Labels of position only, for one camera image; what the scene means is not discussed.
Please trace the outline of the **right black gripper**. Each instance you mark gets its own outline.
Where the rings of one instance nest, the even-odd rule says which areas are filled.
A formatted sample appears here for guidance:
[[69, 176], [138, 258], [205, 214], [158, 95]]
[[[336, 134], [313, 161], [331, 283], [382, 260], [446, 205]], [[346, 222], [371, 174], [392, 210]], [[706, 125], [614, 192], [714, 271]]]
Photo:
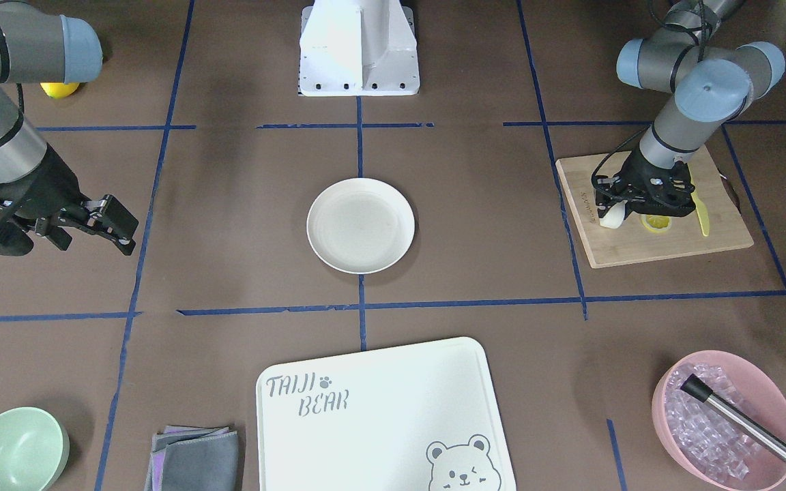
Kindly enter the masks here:
[[78, 179], [53, 147], [46, 148], [40, 164], [24, 177], [0, 183], [0, 199], [20, 202], [14, 218], [32, 232], [65, 251], [72, 236], [63, 228], [105, 237], [124, 255], [135, 249], [139, 221], [115, 196], [90, 200]]

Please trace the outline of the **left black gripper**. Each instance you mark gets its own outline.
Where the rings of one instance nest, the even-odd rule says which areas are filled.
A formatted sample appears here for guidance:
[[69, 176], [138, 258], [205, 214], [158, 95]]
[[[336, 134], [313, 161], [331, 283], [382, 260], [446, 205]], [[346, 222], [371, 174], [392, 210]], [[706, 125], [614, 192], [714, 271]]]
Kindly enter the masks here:
[[635, 149], [613, 177], [611, 195], [617, 202], [627, 202], [628, 213], [685, 217], [695, 211], [691, 184], [685, 162], [677, 160], [673, 167], [661, 168]]

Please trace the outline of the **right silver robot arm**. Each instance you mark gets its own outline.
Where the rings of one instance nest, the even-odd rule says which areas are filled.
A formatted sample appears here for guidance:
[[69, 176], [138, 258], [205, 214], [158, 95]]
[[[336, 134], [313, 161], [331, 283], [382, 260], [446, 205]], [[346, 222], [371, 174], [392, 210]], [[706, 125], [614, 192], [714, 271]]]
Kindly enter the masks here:
[[34, 236], [66, 250], [68, 228], [103, 237], [127, 256], [134, 251], [137, 218], [115, 196], [87, 198], [71, 168], [3, 89], [90, 82], [103, 60], [99, 36], [85, 20], [0, 1], [0, 256], [28, 254]]

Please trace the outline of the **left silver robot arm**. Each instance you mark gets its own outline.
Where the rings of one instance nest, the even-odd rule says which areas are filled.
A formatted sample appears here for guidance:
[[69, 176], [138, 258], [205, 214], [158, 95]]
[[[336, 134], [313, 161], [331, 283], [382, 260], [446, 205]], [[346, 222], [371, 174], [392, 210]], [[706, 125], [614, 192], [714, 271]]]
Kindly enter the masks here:
[[733, 50], [709, 46], [739, 8], [739, 1], [674, 3], [657, 19], [651, 37], [633, 38], [621, 49], [617, 77], [670, 98], [616, 174], [592, 174], [598, 215], [613, 227], [633, 213], [685, 217], [694, 212], [690, 159], [722, 124], [782, 80], [786, 60], [773, 43]]

